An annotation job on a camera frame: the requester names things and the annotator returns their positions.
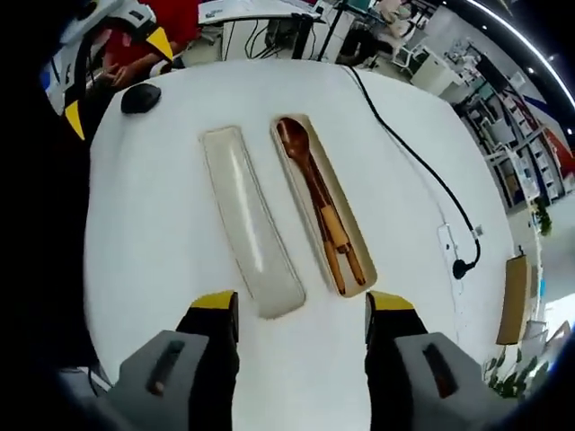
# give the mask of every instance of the ceiling light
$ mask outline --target ceiling light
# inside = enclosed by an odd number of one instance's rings
[[[557,84],[561,87],[561,89],[563,90],[563,92],[565,93],[567,98],[569,99],[569,102],[573,106],[573,109],[575,109],[575,99],[573,99],[573,95],[569,92],[567,85],[565,85],[565,83],[563,82],[563,80],[561,79],[559,74],[557,74],[557,72],[555,72],[555,69],[553,69],[553,67],[545,59],[544,55],[541,52],[539,52],[539,50],[525,36],[523,36],[523,34],[521,34],[515,27],[513,27],[511,24],[509,24],[507,21],[505,21],[503,18],[501,18],[499,15],[497,15],[491,9],[489,9],[488,7],[485,7],[483,4],[478,3],[475,0],[465,0],[465,1],[469,4],[472,4],[477,9],[481,9],[482,11],[487,13],[491,18],[498,21],[507,30],[511,31],[515,35],[515,37],[517,37],[519,40],[521,40],[531,50],[531,52],[533,52],[535,54],[535,56],[539,59],[539,61],[541,61],[541,63],[543,63],[545,68],[549,71],[549,73],[552,75],[552,77],[555,79],[555,81],[557,81]]]

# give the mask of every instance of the person's hand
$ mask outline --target person's hand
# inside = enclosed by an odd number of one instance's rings
[[[119,65],[116,63],[115,65],[106,67],[102,74],[99,76],[99,79],[105,79],[107,81],[112,82],[116,78],[116,74],[118,73]]]
[[[112,86],[117,88],[126,88],[132,84],[136,76],[137,68],[132,63],[131,65],[122,66],[112,81]]]

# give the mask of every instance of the wooden spoon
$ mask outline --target wooden spoon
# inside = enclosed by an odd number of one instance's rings
[[[277,131],[287,156],[296,163],[302,175],[304,175],[305,182],[312,195],[312,200],[320,208],[323,220],[325,221],[327,229],[330,231],[335,247],[337,249],[342,247],[347,250],[349,248],[348,235],[343,230],[339,217],[337,217],[327,197],[322,193],[322,188],[312,173],[312,165],[310,163],[312,155],[309,150],[309,136],[307,135],[307,131],[299,122],[288,117],[278,122]]]

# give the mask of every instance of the yellow tape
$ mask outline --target yellow tape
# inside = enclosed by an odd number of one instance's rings
[[[384,294],[374,290],[367,293],[374,298],[376,311],[382,310],[413,310],[413,304],[398,295]]]
[[[190,308],[211,308],[227,310],[234,295],[233,290],[225,290],[217,294],[203,295],[191,303]]]
[[[158,27],[148,36],[146,42],[160,51],[167,60],[173,61],[172,47],[162,27]]]
[[[77,135],[82,139],[85,140],[84,131],[82,130],[82,123],[80,122],[80,113],[78,112],[78,101],[73,101],[68,107],[64,110],[64,115],[66,119],[70,123],[70,126],[74,129]]]

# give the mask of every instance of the potted plant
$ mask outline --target potted plant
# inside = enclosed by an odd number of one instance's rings
[[[547,208],[545,207],[545,203],[541,198],[535,199],[535,205],[535,216],[537,217],[539,227],[541,228],[541,235],[547,236],[551,233],[551,217],[547,213]]]
[[[497,392],[500,397],[502,398],[515,398],[518,400],[523,400],[526,397],[527,391],[530,386],[534,386],[534,383],[541,382],[544,380],[547,370],[549,368],[549,363],[543,363],[537,370],[535,377],[531,380],[527,380],[529,375],[537,368],[537,357],[534,356],[527,367],[525,367],[520,372],[514,371],[512,374],[509,374],[511,369],[517,367],[517,365],[523,359],[521,350],[517,350],[517,359],[515,364],[513,364],[509,370],[504,374],[500,375],[500,369],[503,363],[505,362],[505,348],[501,352],[501,355],[498,359],[493,358],[483,371],[483,380],[487,382],[487,385],[492,388],[495,392]]]

